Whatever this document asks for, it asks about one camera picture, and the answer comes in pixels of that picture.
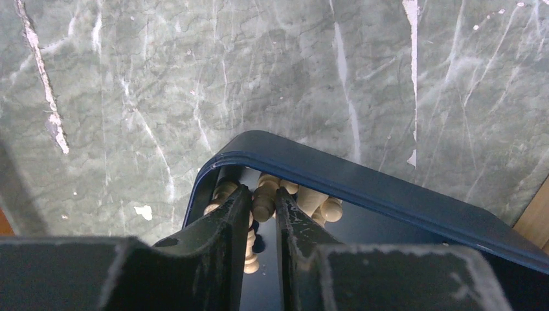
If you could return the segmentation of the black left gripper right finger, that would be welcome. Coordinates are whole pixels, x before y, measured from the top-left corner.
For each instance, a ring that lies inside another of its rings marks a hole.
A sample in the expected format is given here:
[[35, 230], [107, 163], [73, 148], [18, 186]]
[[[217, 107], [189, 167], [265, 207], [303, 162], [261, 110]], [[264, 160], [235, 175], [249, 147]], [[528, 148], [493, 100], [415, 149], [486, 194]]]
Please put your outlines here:
[[483, 256], [463, 246], [344, 244], [276, 192], [284, 310], [510, 310]]

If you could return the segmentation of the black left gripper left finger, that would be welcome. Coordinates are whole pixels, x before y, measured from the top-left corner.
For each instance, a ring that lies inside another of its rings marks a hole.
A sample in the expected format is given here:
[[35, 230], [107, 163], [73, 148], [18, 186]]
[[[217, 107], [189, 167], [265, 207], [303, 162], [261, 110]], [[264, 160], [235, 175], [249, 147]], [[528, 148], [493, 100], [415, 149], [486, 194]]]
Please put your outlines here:
[[237, 310], [251, 193], [149, 246], [133, 236], [1, 239], [2, 310]]

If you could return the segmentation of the wooden chessboard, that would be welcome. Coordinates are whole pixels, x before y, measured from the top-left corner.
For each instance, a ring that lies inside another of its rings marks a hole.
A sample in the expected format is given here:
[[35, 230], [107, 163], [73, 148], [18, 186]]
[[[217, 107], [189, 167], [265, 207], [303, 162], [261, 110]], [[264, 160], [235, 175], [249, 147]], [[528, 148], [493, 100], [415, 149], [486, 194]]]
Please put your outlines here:
[[548, 178], [513, 229], [548, 254]]

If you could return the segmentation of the dark blue tray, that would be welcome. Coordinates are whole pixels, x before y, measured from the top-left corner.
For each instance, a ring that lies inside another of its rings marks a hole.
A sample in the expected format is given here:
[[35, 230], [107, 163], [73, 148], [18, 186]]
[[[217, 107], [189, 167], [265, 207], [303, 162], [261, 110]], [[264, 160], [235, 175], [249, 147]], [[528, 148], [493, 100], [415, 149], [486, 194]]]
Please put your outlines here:
[[360, 244], [449, 244], [478, 250], [514, 310], [548, 309], [548, 255], [487, 210], [273, 133], [241, 133], [197, 174], [184, 225], [202, 215], [222, 179], [251, 185], [260, 172], [336, 197], [328, 231]]

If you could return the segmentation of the pile of light chess pieces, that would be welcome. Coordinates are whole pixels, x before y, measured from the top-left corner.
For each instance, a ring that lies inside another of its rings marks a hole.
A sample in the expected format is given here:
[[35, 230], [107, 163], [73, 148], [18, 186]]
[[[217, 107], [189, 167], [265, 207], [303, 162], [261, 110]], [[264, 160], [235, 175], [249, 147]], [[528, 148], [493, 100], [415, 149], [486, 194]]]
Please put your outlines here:
[[252, 225], [255, 222], [266, 222], [276, 216], [275, 197], [280, 188], [285, 188], [290, 195], [296, 194], [298, 208], [321, 227], [324, 227], [326, 222], [338, 222], [343, 216], [342, 200], [262, 172], [252, 194], [243, 269], [245, 274], [253, 274], [260, 268], [258, 252], [252, 249], [259, 244], [258, 235]]

